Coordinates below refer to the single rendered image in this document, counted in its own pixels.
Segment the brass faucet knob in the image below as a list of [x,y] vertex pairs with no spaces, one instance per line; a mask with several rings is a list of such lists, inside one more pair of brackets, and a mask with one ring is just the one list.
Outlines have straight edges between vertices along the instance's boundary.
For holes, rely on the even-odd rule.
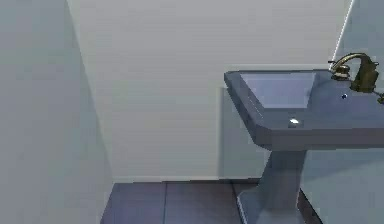
[[329,61],[331,78],[336,81],[346,81],[350,78],[350,67],[344,63],[339,64],[336,61]]

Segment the blue-grey pedestal sink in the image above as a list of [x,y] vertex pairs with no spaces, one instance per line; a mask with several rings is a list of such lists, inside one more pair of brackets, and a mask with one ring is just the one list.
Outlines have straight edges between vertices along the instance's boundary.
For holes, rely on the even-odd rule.
[[297,208],[309,150],[384,148],[384,105],[327,69],[239,70],[227,91],[253,143],[270,151],[256,187],[237,196],[244,224],[304,224]]

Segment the brass sink faucet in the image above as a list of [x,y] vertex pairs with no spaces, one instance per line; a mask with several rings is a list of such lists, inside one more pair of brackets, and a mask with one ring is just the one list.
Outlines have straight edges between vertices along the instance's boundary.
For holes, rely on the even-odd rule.
[[331,61],[330,71],[336,74],[337,71],[348,61],[358,58],[360,67],[355,79],[350,84],[350,89],[356,92],[373,93],[376,88],[376,81],[379,77],[379,72],[376,70],[379,65],[374,62],[365,53],[349,53],[341,57],[337,61]]

